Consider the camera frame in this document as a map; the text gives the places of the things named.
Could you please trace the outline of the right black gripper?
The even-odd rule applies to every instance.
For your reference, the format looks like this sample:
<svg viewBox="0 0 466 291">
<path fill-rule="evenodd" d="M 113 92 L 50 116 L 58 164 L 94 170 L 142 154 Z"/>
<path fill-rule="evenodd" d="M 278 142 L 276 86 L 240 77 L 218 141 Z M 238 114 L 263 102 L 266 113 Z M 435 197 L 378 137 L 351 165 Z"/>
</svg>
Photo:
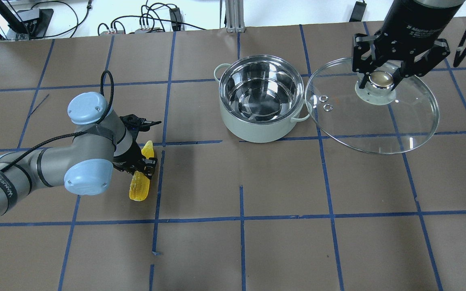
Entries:
<svg viewBox="0 0 466 291">
<path fill-rule="evenodd" d="M 387 61 L 401 62 L 392 74 L 391 91 L 405 78 L 429 73 L 451 53 L 448 41 L 440 38 L 450 21 L 449 0 L 394 0 L 374 35 L 354 35 L 353 71 L 358 73 L 358 88 L 366 88 L 372 72 Z"/>
</svg>

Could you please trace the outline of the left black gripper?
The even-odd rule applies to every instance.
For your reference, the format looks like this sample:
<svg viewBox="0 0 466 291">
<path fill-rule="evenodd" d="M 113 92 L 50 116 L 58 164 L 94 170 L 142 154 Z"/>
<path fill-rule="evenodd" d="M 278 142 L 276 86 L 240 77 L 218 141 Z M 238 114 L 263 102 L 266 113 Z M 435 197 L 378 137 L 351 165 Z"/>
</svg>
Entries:
<svg viewBox="0 0 466 291">
<path fill-rule="evenodd" d="M 156 157 L 143 157 L 141 148 L 136 142 L 141 131 L 149 131 L 151 127 L 159 125 L 162 121 L 148 121 L 136 115 L 120 116 L 125 127 L 124 137 L 119 140 L 114 153 L 114 168 L 134 174 L 137 170 L 147 179 L 152 177 L 157 169 L 158 159 Z"/>
</svg>

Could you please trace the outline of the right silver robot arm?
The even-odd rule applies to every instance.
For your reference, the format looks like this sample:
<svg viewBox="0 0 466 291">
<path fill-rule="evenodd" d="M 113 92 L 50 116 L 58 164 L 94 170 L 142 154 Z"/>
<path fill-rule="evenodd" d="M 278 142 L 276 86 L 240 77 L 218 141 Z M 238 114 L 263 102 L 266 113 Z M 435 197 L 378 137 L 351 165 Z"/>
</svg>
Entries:
<svg viewBox="0 0 466 291">
<path fill-rule="evenodd" d="M 392 89 L 404 78 L 423 77 L 450 53 L 440 34 L 461 8 L 462 0 L 394 0 L 383 25 L 374 35 L 353 37 L 352 71 L 362 74 L 365 88 L 370 75 L 387 61 L 400 61 L 392 74 Z"/>
</svg>

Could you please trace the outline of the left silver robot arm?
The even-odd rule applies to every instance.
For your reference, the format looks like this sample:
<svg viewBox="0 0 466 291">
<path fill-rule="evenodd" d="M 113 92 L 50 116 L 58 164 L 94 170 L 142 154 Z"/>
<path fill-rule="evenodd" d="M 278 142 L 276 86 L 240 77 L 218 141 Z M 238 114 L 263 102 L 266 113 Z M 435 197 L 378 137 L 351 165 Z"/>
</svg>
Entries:
<svg viewBox="0 0 466 291">
<path fill-rule="evenodd" d="M 72 144 L 0 155 L 0 217 L 31 192 L 64 186 L 76 195 L 98 195 L 110 184 L 114 169 L 151 179 L 157 159 L 142 154 L 136 142 L 140 131 L 160 121 L 133 114 L 118 116 L 111 102 L 97 92 L 76 96 L 67 107 L 76 132 L 65 135 Z"/>
</svg>

